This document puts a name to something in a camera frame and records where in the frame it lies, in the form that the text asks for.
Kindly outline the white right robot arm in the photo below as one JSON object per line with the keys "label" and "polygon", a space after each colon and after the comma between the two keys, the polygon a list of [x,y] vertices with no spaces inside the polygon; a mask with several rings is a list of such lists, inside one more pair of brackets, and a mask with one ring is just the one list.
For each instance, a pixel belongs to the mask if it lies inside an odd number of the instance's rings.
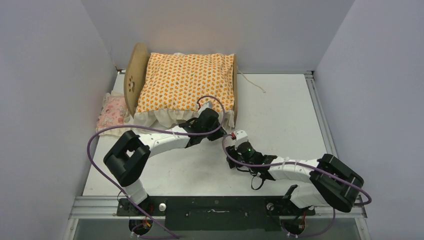
{"label": "white right robot arm", "polygon": [[329,153],[318,159],[295,160],[262,154],[249,142],[227,146],[224,152],[231,169],[247,167],[249,173],[263,182],[300,182],[282,201],[283,209],[289,214],[320,205],[349,213],[364,185],[359,174]]}

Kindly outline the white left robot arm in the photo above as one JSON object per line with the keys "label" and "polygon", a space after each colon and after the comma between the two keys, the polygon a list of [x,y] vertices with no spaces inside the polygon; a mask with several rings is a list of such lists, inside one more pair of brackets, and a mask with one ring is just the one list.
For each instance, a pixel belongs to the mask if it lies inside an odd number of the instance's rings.
{"label": "white left robot arm", "polygon": [[148,211],[150,196],[140,179],[150,157],[174,150],[185,149],[201,143],[203,139],[215,141],[226,135],[219,115],[210,108],[165,133],[136,134],[124,132],[103,158],[119,186],[131,199],[129,208],[136,215]]}

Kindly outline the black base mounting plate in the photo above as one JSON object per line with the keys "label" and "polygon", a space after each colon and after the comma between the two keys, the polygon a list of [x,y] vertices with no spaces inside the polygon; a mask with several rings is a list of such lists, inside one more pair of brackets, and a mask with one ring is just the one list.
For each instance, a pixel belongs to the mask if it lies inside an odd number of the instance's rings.
{"label": "black base mounting plate", "polygon": [[315,215],[311,207],[298,208],[283,196],[151,196],[144,211],[173,231],[279,231]]}

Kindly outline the pink frilled small pillow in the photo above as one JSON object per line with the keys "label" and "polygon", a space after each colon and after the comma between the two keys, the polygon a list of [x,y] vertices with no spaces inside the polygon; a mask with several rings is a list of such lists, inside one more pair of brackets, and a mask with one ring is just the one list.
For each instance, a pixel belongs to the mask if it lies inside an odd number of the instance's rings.
{"label": "pink frilled small pillow", "polygon": [[96,132],[106,128],[123,126],[130,121],[130,113],[123,93],[112,90],[102,102],[102,110],[96,123]]}

